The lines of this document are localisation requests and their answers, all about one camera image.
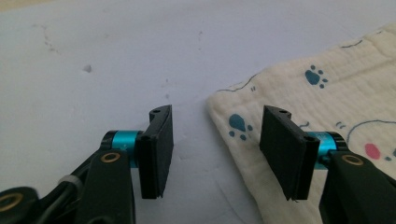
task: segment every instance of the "dark spot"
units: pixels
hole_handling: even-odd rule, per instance
[[[231,127],[235,128],[241,132],[246,131],[245,121],[242,119],[241,116],[239,116],[237,114],[233,114],[230,116],[229,122],[230,122]]]
[[[306,80],[308,80],[309,84],[311,84],[311,85],[317,85],[320,82],[320,76],[310,70],[307,70],[305,72],[305,77],[306,77]]]

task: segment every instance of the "white table surface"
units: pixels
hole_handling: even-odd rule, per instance
[[[171,104],[164,197],[141,199],[132,171],[137,223],[262,223],[205,99],[395,11],[394,0],[57,0],[1,12],[0,191],[45,196],[107,131],[146,130],[148,112]]]

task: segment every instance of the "bolt hole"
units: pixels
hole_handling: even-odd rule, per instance
[[[148,137],[148,136],[142,136],[143,141],[148,141],[149,139],[150,139],[150,137]]]
[[[120,158],[119,153],[109,152],[102,156],[101,161],[105,163],[109,163],[109,162],[117,161],[119,158]]]
[[[310,142],[315,141],[315,138],[313,138],[313,137],[308,137],[308,136],[305,136],[304,139],[305,139],[306,141],[310,141]]]

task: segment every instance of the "white fabric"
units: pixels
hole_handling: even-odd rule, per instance
[[[307,201],[286,201],[259,149],[263,106],[288,110],[305,131],[340,133],[353,152],[396,178],[395,98],[396,23],[315,57],[268,67],[215,92],[207,105],[264,223],[321,223],[327,172],[314,172]]]

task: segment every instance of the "blue metal joint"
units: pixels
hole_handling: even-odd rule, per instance
[[[137,157],[134,151],[134,143],[139,131],[117,131],[113,137],[111,148],[125,150],[128,153],[131,168],[137,168]]]
[[[315,163],[315,169],[316,170],[326,170],[327,168],[323,165],[320,164],[318,161],[320,157],[325,157],[329,150],[336,150],[337,145],[335,144],[334,139],[329,133],[325,132],[308,132],[308,134],[312,137],[316,137],[317,139],[320,140],[320,145],[318,149],[318,158],[317,162]]]

